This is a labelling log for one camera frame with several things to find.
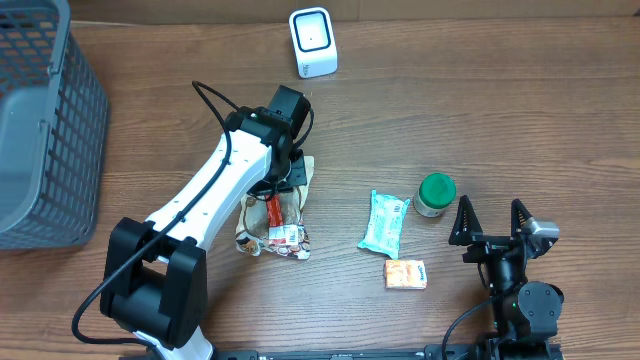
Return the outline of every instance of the small orange box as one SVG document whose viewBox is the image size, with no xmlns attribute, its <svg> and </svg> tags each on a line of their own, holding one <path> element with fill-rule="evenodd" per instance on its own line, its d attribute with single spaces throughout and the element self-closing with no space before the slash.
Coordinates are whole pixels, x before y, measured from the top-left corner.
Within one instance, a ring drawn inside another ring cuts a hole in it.
<svg viewBox="0 0 640 360">
<path fill-rule="evenodd" d="M 427 269 L 422 260 L 387 260 L 384 264 L 387 289 L 425 289 Z"/>
</svg>

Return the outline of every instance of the white device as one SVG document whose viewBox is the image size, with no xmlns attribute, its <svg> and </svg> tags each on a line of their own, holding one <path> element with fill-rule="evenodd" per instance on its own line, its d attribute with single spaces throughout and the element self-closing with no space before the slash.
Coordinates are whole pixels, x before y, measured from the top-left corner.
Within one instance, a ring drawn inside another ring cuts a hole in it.
<svg viewBox="0 0 640 360">
<path fill-rule="evenodd" d="M 331 17 L 321 7 L 302 9 L 289 17 L 291 39 L 302 78 L 327 75 L 338 70 L 338 52 Z"/>
</svg>

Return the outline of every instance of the red label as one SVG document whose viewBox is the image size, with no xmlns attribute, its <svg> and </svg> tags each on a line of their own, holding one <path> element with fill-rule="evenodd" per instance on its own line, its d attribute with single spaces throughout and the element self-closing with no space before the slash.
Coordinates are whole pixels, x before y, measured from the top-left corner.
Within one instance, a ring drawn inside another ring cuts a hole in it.
<svg viewBox="0 0 640 360">
<path fill-rule="evenodd" d="M 273 195 L 273 198 L 267 201 L 267 216 L 269 217 L 269 227 L 284 225 L 280 197 L 278 195 Z"/>
</svg>

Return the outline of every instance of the jar with green cap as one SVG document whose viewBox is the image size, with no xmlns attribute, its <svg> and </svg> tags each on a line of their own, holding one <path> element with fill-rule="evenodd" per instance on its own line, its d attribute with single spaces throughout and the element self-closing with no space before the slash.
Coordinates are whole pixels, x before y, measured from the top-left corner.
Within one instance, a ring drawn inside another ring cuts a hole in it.
<svg viewBox="0 0 640 360">
<path fill-rule="evenodd" d="M 420 184 L 413 197 L 413 206 L 426 217 L 437 217 L 455 198 L 456 184 L 453 180 L 445 174 L 433 173 Z"/>
</svg>

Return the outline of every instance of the green lid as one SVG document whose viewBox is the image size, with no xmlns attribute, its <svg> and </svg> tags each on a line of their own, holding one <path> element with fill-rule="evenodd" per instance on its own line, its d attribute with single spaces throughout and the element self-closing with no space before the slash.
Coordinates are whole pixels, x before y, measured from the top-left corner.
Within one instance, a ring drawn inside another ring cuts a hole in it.
<svg viewBox="0 0 640 360">
<path fill-rule="evenodd" d="M 420 185 L 420 200 L 432 209 L 444 209 L 456 198 L 456 184 L 445 174 L 433 173 Z"/>
</svg>

